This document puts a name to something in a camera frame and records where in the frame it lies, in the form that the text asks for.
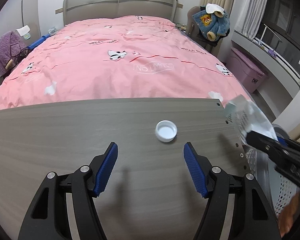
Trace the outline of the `person's right hand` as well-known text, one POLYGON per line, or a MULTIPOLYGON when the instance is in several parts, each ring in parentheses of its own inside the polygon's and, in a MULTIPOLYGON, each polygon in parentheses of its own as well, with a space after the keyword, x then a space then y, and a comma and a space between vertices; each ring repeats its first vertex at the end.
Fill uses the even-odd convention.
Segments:
POLYGON ((294 219, 293 216, 296 214, 299 206, 300 192, 291 199, 290 203, 285 206, 278 217, 278 227, 280 232, 280 237, 289 233, 293 226, 294 219))

